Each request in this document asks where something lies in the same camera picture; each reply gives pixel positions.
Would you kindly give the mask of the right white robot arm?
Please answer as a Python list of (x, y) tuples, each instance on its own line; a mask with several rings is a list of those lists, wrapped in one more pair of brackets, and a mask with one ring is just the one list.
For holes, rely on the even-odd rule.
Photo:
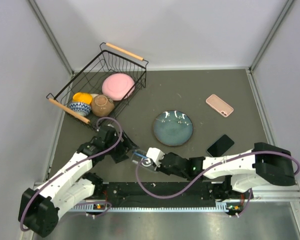
[(295, 176), (300, 172), (300, 163), (290, 151), (264, 142), (255, 143), (253, 149), (245, 152), (220, 157), (186, 159), (173, 152), (162, 153), (158, 162), (158, 171), (190, 181), (184, 189), (166, 195), (165, 199), (182, 195), (199, 179), (229, 177), (229, 182), (223, 185), (223, 192), (227, 197), (235, 198), (258, 186), (293, 186)]

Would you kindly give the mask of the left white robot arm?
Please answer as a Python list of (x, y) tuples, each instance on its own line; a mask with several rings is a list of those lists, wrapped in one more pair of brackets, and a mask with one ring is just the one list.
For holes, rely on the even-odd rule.
[(106, 156), (115, 163), (128, 159), (138, 146), (120, 129), (101, 126), (96, 136), (79, 146), (71, 159), (48, 181), (21, 196), (18, 221), (23, 232), (47, 237), (63, 215), (86, 198), (99, 198), (105, 190), (101, 177), (91, 172)]

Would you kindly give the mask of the blue phone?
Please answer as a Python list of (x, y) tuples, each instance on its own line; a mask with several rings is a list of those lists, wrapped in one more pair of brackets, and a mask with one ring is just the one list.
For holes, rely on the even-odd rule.
[(133, 153), (132, 153), (134, 156), (137, 156), (137, 157), (139, 157), (139, 158), (145, 158), (145, 156), (144, 156), (144, 153), (143, 152), (140, 152), (140, 151), (134, 151)]

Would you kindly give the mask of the pink phone case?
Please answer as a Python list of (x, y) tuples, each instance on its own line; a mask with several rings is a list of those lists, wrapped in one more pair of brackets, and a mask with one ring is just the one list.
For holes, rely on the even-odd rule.
[(227, 118), (234, 112), (233, 107), (215, 94), (210, 95), (205, 102), (224, 118)]

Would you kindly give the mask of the clear phone case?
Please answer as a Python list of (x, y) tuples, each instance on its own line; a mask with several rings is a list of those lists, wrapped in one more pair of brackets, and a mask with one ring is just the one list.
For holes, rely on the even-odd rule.
[[(140, 158), (140, 157), (133, 155), (134, 151), (142, 152), (144, 154), (145, 158)], [(133, 164), (135, 164), (137, 166), (138, 173), (140, 172), (141, 169), (147, 170), (148, 172), (151, 172), (151, 173), (158, 172), (157, 166), (153, 163), (153, 161), (150, 158), (146, 157), (146, 154), (147, 154), (146, 151), (144, 151), (142, 149), (136, 149), (134, 151), (132, 152), (130, 160)]]

